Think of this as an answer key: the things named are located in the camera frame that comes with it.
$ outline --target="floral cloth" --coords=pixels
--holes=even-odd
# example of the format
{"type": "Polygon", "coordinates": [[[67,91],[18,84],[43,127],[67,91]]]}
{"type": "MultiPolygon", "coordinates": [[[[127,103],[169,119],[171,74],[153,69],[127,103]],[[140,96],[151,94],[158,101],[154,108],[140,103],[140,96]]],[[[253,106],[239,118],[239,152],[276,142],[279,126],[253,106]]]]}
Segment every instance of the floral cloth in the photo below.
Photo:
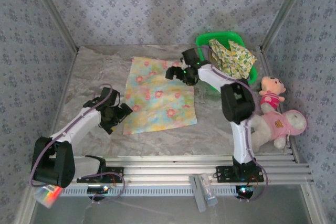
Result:
{"type": "Polygon", "coordinates": [[[248,78],[253,64],[257,58],[245,47],[229,40],[230,50],[226,49],[216,39],[209,40],[209,45],[215,54],[212,57],[223,73],[236,78],[248,78]]]}
{"type": "Polygon", "coordinates": [[[125,103],[133,113],[125,118],[123,134],[152,132],[197,123],[194,87],[165,78],[170,62],[134,57],[126,82],[125,103]]]}
{"type": "Polygon", "coordinates": [[[229,40],[230,49],[234,62],[239,70],[240,76],[247,79],[253,64],[257,58],[245,47],[229,40]]]}

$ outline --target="metal extrusion bar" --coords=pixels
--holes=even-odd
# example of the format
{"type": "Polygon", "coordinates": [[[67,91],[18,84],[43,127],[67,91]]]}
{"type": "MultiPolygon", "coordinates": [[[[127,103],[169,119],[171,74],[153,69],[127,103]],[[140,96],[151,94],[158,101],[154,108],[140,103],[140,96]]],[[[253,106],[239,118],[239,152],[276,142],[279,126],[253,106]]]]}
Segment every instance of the metal extrusion bar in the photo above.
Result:
{"type": "Polygon", "coordinates": [[[296,0],[284,0],[282,6],[280,7],[277,16],[275,17],[271,27],[268,29],[264,41],[261,43],[263,51],[267,51],[278,35],[280,28],[285,22],[288,14],[290,13],[292,7],[294,6],[296,0]]]}
{"type": "Polygon", "coordinates": [[[17,215],[14,220],[14,224],[29,224],[33,216],[36,200],[33,197],[35,189],[32,187],[26,187],[17,215]]]}
{"type": "MultiPolygon", "coordinates": [[[[267,58],[267,56],[265,55],[264,52],[261,52],[259,54],[259,59],[261,61],[261,65],[262,65],[262,68],[265,71],[265,74],[267,76],[273,76],[273,72],[272,72],[272,69],[270,67],[268,58],[267,58]]],[[[284,111],[282,104],[279,104],[279,111],[281,113],[284,111]]],[[[298,163],[304,162],[301,158],[301,155],[298,152],[298,148],[296,147],[294,136],[290,136],[289,143],[290,143],[290,147],[291,147],[290,151],[293,153],[293,156],[294,156],[294,159],[296,160],[296,162],[298,162],[298,163]]]]}
{"type": "MultiPolygon", "coordinates": [[[[105,196],[116,196],[122,186],[109,189],[105,196]]],[[[213,188],[217,196],[237,195],[236,186],[219,185],[213,188]]],[[[63,197],[88,196],[86,184],[76,184],[68,186],[62,193],[63,197]]],[[[135,186],[127,185],[123,197],[162,197],[162,196],[193,196],[193,190],[188,186],[135,186]]]]}
{"type": "Polygon", "coordinates": [[[65,43],[67,46],[73,51],[77,51],[77,47],[75,44],[74,39],[71,36],[71,33],[69,32],[67,26],[65,25],[63,19],[61,18],[59,12],[57,11],[56,6],[54,5],[52,0],[41,0],[42,3],[44,4],[45,8],[48,10],[52,20],[55,23],[55,26],[61,33],[62,37],[65,40],[65,43]]]}
{"type": "Polygon", "coordinates": [[[69,72],[67,74],[67,79],[65,80],[65,84],[64,84],[64,87],[63,87],[63,92],[61,94],[61,98],[60,98],[60,101],[59,101],[58,106],[57,106],[56,115],[55,115],[54,121],[52,123],[49,135],[53,135],[56,132],[57,125],[60,121],[61,111],[63,110],[63,107],[64,107],[64,101],[65,101],[66,93],[68,91],[70,77],[72,75],[72,71],[74,69],[76,59],[77,59],[77,52],[75,52],[74,55],[73,55],[73,59],[71,61],[69,72]]]}
{"type": "MultiPolygon", "coordinates": [[[[270,185],[313,183],[308,164],[297,164],[292,155],[263,155],[256,158],[265,168],[270,185]]],[[[106,158],[106,161],[107,166],[124,167],[124,178],[128,186],[186,186],[190,185],[189,176],[193,174],[206,173],[212,178],[216,166],[232,165],[231,156],[130,156],[106,158]]],[[[218,184],[213,179],[212,185],[222,183],[218,184]]]]}
{"type": "Polygon", "coordinates": [[[328,224],[326,215],[315,185],[301,185],[304,200],[312,223],[328,224]]]}

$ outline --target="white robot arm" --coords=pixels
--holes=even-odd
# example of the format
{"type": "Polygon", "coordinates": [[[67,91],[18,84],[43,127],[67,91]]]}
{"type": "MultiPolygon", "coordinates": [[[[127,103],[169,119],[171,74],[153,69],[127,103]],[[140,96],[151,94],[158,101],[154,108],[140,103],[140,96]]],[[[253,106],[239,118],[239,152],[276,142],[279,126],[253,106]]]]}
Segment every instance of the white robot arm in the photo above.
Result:
{"type": "MultiPolygon", "coordinates": [[[[211,64],[203,65],[198,69],[198,76],[201,81],[204,81],[208,84],[210,84],[212,87],[214,87],[219,92],[221,91],[221,88],[226,84],[232,84],[233,81],[230,81],[228,79],[224,79],[223,77],[217,75],[212,70],[211,64]]],[[[248,153],[247,148],[247,141],[249,141],[249,146],[251,145],[251,130],[248,129],[248,135],[245,134],[245,127],[246,127],[246,119],[242,120],[239,124],[235,122],[230,122],[231,128],[232,128],[232,134],[233,134],[233,140],[234,140],[234,159],[240,163],[248,163],[254,158],[254,154],[251,150],[252,156],[248,153]]]]}
{"type": "Polygon", "coordinates": [[[72,150],[94,127],[100,126],[111,134],[111,128],[132,113],[125,103],[119,106],[119,101],[117,90],[103,88],[100,97],[85,103],[80,113],[63,129],[50,137],[40,137],[33,153],[31,185],[32,180],[36,180],[65,188],[73,179],[105,172],[102,170],[105,169],[103,158],[85,156],[75,161],[72,150]]]}
{"type": "Polygon", "coordinates": [[[254,113],[255,104],[252,93],[247,89],[247,80],[235,80],[215,69],[209,61],[200,61],[194,49],[184,51],[182,55],[182,67],[170,67],[166,72],[166,78],[180,79],[188,86],[195,85],[198,80],[210,84],[221,93],[222,111],[232,127],[234,165],[217,167],[217,181],[245,182],[249,181],[251,176],[264,181],[261,168],[257,166],[254,153],[250,148],[249,118],[254,113]]]}

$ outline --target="stuffed toy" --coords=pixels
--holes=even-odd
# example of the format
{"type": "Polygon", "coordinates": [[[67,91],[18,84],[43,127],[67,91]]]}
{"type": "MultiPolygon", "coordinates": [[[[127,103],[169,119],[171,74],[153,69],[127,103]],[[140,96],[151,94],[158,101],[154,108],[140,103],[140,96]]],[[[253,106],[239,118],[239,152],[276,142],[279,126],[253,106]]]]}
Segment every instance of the stuffed toy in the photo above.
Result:
{"type": "Polygon", "coordinates": [[[283,114],[269,109],[264,115],[255,115],[251,119],[254,133],[251,135],[252,149],[257,152],[263,144],[274,141],[277,149],[284,149],[289,135],[301,134],[307,126],[305,117],[296,110],[283,114]]]}
{"type": "Polygon", "coordinates": [[[283,102],[284,97],[280,97],[281,93],[286,91],[283,83],[274,77],[265,76],[261,80],[261,91],[259,92],[261,97],[260,106],[261,110],[264,110],[264,107],[271,106],[275,110],[279,106],[279,101],[283,102]]]}

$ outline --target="patterned wallpaper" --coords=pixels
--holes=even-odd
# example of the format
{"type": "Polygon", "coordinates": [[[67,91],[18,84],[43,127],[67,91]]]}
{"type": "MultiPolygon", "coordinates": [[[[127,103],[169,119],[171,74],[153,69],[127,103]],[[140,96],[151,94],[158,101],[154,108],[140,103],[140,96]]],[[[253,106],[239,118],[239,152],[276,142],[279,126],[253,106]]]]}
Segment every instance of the patterned wallpaper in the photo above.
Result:
{"type": "Polygon", "coordinates": [[[298,0],[267,52],[285,83],[285,109],[307,117],[296,137],[330,223],[336,223],[336,0],[298,0]]]}
{"type": "Polygon", "coordinates": [[[40,0],[0,0],[0,223],[28,186],[35,140],[48,135],[72,61],[40,0]]]}
{"type": "Polygon", "coordinates": [[[234,30],[259,45],[284,0],[53,0],[77,46],[195,43],[234,30]]]}

